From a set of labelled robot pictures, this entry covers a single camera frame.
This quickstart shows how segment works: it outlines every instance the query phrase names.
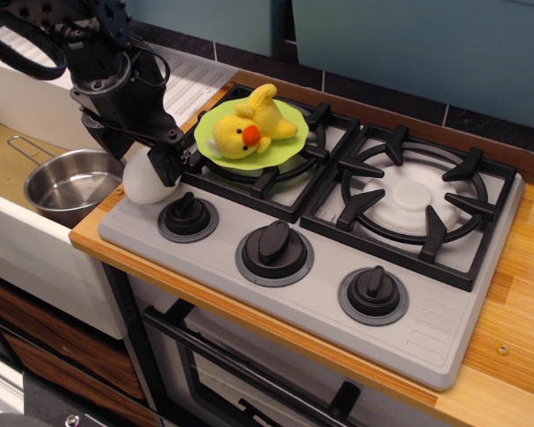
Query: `yellow plush bird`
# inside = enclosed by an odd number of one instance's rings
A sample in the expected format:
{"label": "yellow plush bird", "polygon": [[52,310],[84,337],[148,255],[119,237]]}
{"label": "yellow plush bird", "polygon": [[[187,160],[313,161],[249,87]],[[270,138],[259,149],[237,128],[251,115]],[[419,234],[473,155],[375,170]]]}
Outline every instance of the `yellow plush bird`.
{"label": "yellow plush bird", "polygon": [[296,135],[296,125],[283,117],[273,100],[276,94],[275,85],[261,85],[247,102],[235,106],[235,114],[218,120],[210,143],[221,156],[237,160],[255,151],[263,153],[271,141]]}

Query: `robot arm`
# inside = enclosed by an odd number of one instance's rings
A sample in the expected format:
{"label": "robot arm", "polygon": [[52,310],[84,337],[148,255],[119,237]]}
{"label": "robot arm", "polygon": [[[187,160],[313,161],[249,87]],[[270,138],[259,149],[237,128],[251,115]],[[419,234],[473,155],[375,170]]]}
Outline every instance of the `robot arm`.
{"label": "robot arm", "polygon": [[[43,67],[0,41],[0,60],[39,79],[69,69],[71,97],[94,139],[120,159],[138,141],[148,147],[160,180],[174,186],[182,173],[184,138],[163,98],[165,60],[129,34],[122,0],[0,0],[0,21],[39,47],[55,64]],[[164,75],[158,66],[164,68]]]}

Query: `toy stove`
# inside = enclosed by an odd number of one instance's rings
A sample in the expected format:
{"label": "toy stove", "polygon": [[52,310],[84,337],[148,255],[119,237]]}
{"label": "toy stove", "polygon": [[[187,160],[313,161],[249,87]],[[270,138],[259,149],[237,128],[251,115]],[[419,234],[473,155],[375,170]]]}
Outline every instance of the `toy stove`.
{"label": "toy stove", "polygon": [[[236,86],[220,102],[248,96]],[[297,106],[305,149],[258,173],[193,152],[103,239],[437,390],[457,376],[520,202],[515,168]],[[193,141],[192,132],[187,140]]]}

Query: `black grate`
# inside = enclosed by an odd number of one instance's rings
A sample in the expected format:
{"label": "black grate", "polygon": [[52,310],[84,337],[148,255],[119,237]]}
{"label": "black grate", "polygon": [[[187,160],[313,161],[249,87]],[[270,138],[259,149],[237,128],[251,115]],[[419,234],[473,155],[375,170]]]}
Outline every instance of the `black grate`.
{"label": "black grate", "polygon": [[[370,139],[382,143],[367,148],[365,145]],[[360,194],[353,195],[352,177],[373,177],[379,180],[384,176],[384,172],[379,167],[368,164],[369,159],[386,155],[391,164],[403,166],[404,156],[409,152],[418,153],[425,157],[425,161],[431,159],[434,165],[438,161],[452,165],[443,174],[444,181],[469,182],[476,192],[476,197],[447,193],[445,200],[468,213],[470,219],[458,224],[454,230],[447,231],[435,210],[428,206],[425,211],[427,232],[423,236],[413,236],[389,230],[365,215],[371,206],[379,203],[384,197],[384,190],[362,190]],[[473,148],[466,153],[421,141],[410,137],[409,129],[404,126],[398,126],[392,131],[366,125],[358,141],[336,162],[318,193],[307,205],[301,217],[301,226],[430,278],[471,291],[515,174],[516,169],[513,166],[484,158],[479,149]],[[487,175],[498,177],[502,181],[500,193],[494,203],[489,203],[487,188],[482,178]],[[340,186],[344,209],[336,222],[333,222],[323,219],[317,213],[336,186]],[[360,232],[355,226],[361,226],[362,230],[371,232]],[[479,231],[482,236],[469,271],[455,270],[436,260],[436,255],[443,245],[464,238],[474,230]],[[405,249],[405,245],[420,246],[420,250],[417,253],[409,251]]]}
{"label": "black grate", "polygon": [[[252,88],[235,85],[216,105],[246,98],[252,91]],[[351,141],[355,141],[360,133],[360,121],[333,113],[330,106],[324,103],[312,107],[285,98],[277,97],[277,99],[302,111],[310,130],[304,148],[295,156],[296,158],[287,162],[292,165],[290,169],[274,166],[249,174],[223,168],[195,149],[195,125],[186,133],[187,144],[195,151],[191,154],[182,174],[182,181],[276,218],[295,222],[316,191],[317,183],[326,176],[331,165],[335,163],[337,154]],[[332,149],[327,147],[326,130],[329,127],[344,130],[341,140]],[[306,183],[303,181],[305,176],[308,177]],[[294,180],[301,181],[303,189],[292,203],[284,205],[271,198],[279,188],[294,185]]]}

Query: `screw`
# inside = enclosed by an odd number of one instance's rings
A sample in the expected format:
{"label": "screw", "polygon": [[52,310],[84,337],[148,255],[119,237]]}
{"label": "screw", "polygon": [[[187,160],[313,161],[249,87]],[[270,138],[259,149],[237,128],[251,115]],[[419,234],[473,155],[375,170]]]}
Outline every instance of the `screw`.
{"label": "screw", "polygon": [[65,427],[77,427],[79,425],[79,417],[77,415],[70,415],[65,420]]}
{"label": "screw", "polygon": [[502,344],[500,347],[498,347],[497,351],[498,354],[500,354],[501,356],[506,356],[510,352],[510,350],[505,344]]}

